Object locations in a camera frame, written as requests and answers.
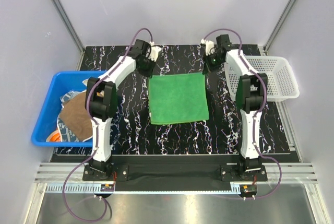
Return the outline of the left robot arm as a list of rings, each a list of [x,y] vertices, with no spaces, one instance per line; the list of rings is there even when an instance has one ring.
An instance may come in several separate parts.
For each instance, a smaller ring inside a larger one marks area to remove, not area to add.
[[[113,173],[110,129],[118,109],[117,89],[135,71],[151,78],[161,50],[153,42],[136,40],[104,74],[87,81],[85,109],[92,124],[92,153],[87,162],[101,180]]]

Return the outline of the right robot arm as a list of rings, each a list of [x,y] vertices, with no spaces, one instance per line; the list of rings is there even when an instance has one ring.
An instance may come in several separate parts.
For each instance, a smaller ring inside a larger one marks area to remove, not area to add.
[[[235,103],[242,117],[242,143],[236,170],[238,177],[246,181],[262,166],[258,147],[259,127],[267,101],[267,75],[251,66],[242,50],[231,44],[227,34],[216,37],[216,41],[203,38],[200,42],[205,47],[203,73],[213,72],[228,64],[238,77]]]

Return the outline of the green microfiber towel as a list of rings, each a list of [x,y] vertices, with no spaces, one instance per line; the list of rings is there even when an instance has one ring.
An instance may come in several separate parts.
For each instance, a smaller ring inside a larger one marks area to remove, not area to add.
[[[151,124],[181,124],[209,119],[202,73],[154,75],[148,88]]]

